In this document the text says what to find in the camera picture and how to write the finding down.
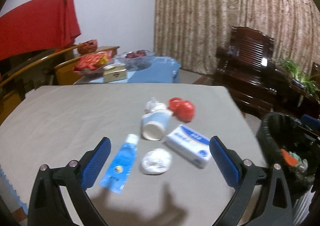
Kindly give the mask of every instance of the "metal screw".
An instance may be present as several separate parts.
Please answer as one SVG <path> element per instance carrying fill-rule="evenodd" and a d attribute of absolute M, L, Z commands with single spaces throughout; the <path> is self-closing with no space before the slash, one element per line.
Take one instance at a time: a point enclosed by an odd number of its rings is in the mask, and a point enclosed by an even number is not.
<path fill-rule="evenodd" d="M 69 162 L 69 166 L 71 166 L 71 167 L 75 167 L 76 165 L 78 165 L 78 161 L 76 161 L 76 160 L 72 160 Z"/>
<path fill-rule="evenodd" d="M 279 164 L 274 164 L 274 168 L 275 168 L 276 170 L 280 170 L 280 169 L 281 169 L 281 165 L 279 165 Z"/>
<path fill-rule="evenodd" d="M 47 165 L 41 165 L 40 170 L 41 170 L 41 171 L 45 171 L 47 168 L 48 168 Z"/>
<path fill-rule="evenodd" d="M 249 159 L 244 160 L 243 163 L 244 163 L 244 165 L 246 165 L 246 166 L 252 165 L 252 162 L 251 162 Z"/>

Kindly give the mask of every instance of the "blue table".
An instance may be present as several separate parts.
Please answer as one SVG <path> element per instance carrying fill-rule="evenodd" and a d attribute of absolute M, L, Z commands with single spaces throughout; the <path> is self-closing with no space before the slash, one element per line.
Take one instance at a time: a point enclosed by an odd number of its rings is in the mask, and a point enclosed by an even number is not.
<path fill-rule="evenodd" d="M 180 63 L 170 57 L 155 56 L 150 66 L 141 70 L 128 70 L 128 78 L 111 83 L 179 83 Z M 103 77 L 82 77 L 75 84 L 104 83 Z"/>

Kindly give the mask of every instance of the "tissue box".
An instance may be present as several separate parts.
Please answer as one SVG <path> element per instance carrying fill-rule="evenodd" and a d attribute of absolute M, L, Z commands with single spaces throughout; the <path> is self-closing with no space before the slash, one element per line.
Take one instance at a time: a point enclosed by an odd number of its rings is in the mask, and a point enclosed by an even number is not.
<path fill-rule="evenodd" d="M 185 125 L 179 125 L 169 135 L 165 144 L 199 168 L 204 168 L 212 157 L 210 140 Z"/>
<path fill-rule="evenodd" d="M 125 68 L 125 65 L 112 64 L 106 66 L 103 70 L 103 81 L 105 83 L 124 79 L 127 79 L 127 69 Z"/>

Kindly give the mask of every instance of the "paper cup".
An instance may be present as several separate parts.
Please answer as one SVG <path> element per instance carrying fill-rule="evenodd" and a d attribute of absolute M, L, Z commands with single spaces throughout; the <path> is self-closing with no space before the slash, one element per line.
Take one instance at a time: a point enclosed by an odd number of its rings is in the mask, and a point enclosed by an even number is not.
<path fill-rule="evenodd" d="M 157 110 L 142 116 L 142 136 L 148 140 L 161 140 L 172 116 L 168 109 Z"/>

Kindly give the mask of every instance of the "patterned beige curtain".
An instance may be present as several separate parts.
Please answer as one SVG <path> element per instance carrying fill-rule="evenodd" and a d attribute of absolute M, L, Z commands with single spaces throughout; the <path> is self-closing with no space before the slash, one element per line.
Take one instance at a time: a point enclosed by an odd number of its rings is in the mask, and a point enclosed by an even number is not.
<path fill-rule="evenodd" d="M 273 37 L 276 59 L 290 57 L 305 71 L 320 63 L 320 13 L 312 0 L 156 0 L 155 52 L 212 74 L 231 26 Z"/>

